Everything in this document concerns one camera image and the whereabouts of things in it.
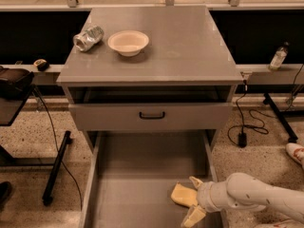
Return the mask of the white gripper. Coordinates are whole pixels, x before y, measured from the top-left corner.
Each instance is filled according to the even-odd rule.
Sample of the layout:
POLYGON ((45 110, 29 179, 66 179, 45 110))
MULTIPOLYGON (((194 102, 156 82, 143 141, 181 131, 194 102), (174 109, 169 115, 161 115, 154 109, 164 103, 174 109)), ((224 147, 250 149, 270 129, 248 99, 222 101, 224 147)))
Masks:
POLYGON ((205 218, 206 212, 214 213, 223 209, 235 208, 235 199, 228 194, 226 181, 202 182, 194 176, 190 176, 189 180, 197 189, 199 205, 192 205, 189 208, 180 225, 181 228, 192 228, 205 218))

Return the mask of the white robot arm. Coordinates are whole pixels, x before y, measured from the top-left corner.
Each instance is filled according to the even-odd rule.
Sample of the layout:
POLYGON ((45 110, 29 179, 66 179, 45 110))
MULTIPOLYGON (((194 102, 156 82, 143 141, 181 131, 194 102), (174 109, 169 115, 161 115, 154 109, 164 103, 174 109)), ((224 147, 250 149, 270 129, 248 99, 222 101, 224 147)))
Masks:
POLYGON ((225 181, 202 182, 190 177, 195 190, 181 187, 178 201, 189 208, 181 226, 192 228, 207 213, 223 209, 272 207, 304 222, 304 193, 267 184, 244 173, 234 173, 225 181))

